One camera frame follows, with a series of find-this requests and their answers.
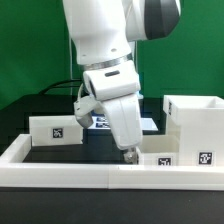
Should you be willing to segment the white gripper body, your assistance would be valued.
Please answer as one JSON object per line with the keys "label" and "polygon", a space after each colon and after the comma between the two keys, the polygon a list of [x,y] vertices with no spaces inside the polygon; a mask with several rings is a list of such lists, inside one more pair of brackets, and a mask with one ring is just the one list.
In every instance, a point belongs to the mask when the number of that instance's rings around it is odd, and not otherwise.
{"label": "white gripper body", "polygon": [[120,150],[138,146],[142,141],[139,101],[136,94],[101,103],[115,143]]}

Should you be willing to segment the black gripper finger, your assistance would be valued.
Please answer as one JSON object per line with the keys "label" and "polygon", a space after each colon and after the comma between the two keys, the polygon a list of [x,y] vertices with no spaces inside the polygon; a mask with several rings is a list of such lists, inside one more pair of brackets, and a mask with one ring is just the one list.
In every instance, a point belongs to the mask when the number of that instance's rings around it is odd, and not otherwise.
{"label": "black gripper finger", "polygon": [[135,148],[129,148],[123,151],[124,161],[128,164],[136,164],[137,163],[137,152]]}

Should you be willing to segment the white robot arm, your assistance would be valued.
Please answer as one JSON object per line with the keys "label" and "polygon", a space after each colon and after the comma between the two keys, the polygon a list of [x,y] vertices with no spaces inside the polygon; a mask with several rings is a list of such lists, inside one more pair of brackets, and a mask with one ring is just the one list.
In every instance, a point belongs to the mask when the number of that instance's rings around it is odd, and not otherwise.
{"label": "white robot arm", "polygon": [[181,15],[180,0],[62,0],[83,84],[74,103],[78,123],[92,125],[103,114],[128,163],[142,142],[139,76],[130,44],[168,36]]}

